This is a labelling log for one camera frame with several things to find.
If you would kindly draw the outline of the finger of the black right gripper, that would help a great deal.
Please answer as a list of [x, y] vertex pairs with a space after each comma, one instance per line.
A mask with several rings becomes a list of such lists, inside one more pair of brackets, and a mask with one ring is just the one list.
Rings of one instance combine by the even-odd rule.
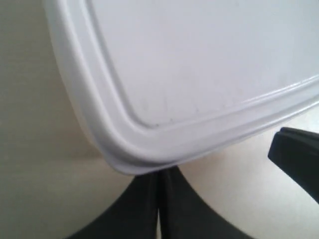
[[275, 133], [268, 158], [319, 201], [319, 134], [283, 127]]

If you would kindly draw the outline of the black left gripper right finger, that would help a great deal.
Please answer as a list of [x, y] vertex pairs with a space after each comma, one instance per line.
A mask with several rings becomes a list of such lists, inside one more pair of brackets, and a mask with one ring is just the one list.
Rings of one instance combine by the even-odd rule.
[[239, 231], [193, 190], [178, 167], [159, 171], [163, 239], [238, 239]]

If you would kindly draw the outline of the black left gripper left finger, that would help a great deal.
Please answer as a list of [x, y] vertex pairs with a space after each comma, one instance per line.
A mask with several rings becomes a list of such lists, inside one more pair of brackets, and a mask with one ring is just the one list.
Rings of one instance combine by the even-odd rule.
[[155, 239], [158, 222], [158, 174], [136, 176], [98, 218], [70, 239]]

